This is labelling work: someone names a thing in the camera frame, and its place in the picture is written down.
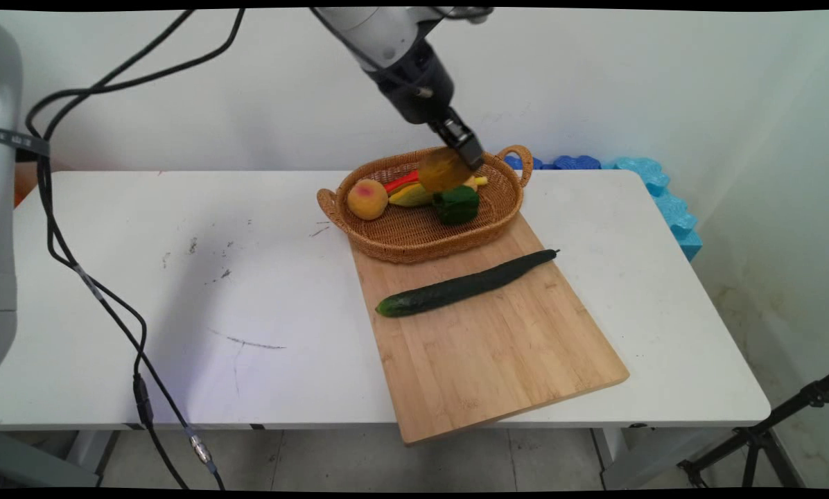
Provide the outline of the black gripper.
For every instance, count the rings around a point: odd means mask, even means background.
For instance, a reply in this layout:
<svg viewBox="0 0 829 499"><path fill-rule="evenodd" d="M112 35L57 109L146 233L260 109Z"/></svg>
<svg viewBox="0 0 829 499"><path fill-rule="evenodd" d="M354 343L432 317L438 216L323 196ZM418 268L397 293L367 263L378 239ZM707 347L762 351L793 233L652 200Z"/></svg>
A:
<svg viewBox="0 0 829 499"><path fill-rule="evenodd" d="M368 76L406 122L428 124L469 170L482 167L483 146L451 107L455 85L430 42L415 42L388 67L370 64Z"/></svg>

